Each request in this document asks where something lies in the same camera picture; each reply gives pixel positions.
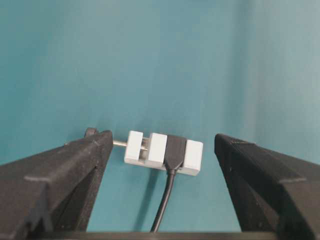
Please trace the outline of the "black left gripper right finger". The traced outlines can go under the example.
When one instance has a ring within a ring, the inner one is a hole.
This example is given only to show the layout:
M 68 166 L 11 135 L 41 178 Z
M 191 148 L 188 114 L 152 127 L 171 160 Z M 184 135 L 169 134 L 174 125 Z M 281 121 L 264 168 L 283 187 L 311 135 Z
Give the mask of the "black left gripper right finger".
M 320 166 L 224 134 L 214 138 L 240 228 L 285 240 L 320 237 Z

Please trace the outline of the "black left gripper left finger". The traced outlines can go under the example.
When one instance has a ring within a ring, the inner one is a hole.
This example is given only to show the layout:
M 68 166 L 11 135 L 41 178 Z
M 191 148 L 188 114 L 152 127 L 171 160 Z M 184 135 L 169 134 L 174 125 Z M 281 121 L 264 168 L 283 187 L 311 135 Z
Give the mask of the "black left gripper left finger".
M 113 134 L 83 138 L 0 167 L 0 237 L 85 231 L 113 149 Z

